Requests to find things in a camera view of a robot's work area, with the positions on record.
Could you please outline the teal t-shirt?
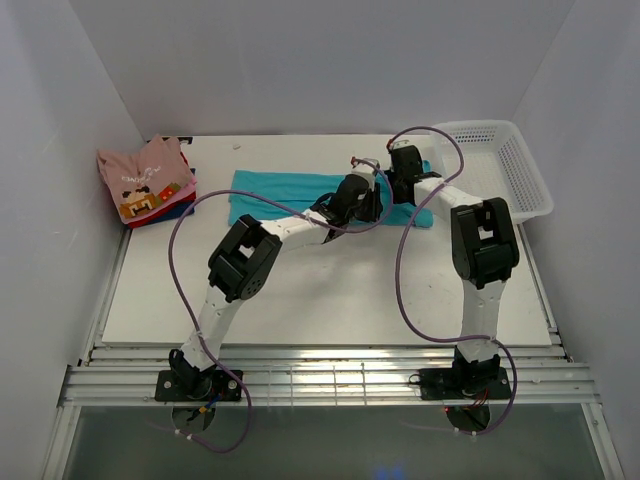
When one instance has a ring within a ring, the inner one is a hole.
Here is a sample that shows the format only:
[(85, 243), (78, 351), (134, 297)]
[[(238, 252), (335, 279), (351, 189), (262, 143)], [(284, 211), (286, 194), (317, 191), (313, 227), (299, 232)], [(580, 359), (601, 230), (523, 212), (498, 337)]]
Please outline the teal t-shirt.
[[(278, 173), (236, 170), (232, 180), (233, 190), (257, 194), (273, 200), (293, 210), (303, 212), (323, 194), (334, 192), (344, 175), (323, 175), (312, 173)], [(390, 191), (386, 182), (376, 176), (381, 187), (381, 203), (386, 214), (390, 203)], [(239, 217), (251, 215), (256, 220), (276, 220), (288, 216), (284, 210), (252, 197), (229, 195), (230, 213), (228, 225), (233, 225)], [(411, 204), (394, 204), (391, 214), (383, 222), (387, 226), (405, 226), (415, 207)], [(434, 224), (432, 212), (424, 207), (415, 217), (413, 226), (429, 229)]]

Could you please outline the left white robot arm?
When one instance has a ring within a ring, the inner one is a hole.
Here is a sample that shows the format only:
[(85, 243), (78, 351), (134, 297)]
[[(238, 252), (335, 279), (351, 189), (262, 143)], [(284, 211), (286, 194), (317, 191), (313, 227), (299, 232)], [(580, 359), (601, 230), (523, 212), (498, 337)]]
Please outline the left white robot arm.
[(319, 197), (299, 214), (260, 221), (249, 214), (230, 227), (208, 260), (208, 288), (189, 339), (169, 354), (170, 371), (182, 394), (201, 399), (213, 383), (215, 359), (232, 320), (245, 301), (265, 286), (282, 253), (329, 243), (354, 221), (375, 223), (382, 214), (377, 172), (346, 175), (337, 190)]

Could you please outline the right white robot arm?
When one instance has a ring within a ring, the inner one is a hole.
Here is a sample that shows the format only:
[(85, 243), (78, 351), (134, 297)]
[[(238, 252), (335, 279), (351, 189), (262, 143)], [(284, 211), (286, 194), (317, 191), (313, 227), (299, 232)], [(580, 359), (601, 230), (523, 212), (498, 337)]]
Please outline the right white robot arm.
[(414, 145), (396, 144), (389, 152), (394, 201), (426, 206), (448, 222), (452, 262), (463, 285), (462, 327), (452, 365), (418, 371), (421, 398), (506, 399), (511, 389), (496, 335), (501, 297), (520, 258), (509, 207), (500, 197), (482, 199), (425, 172)]

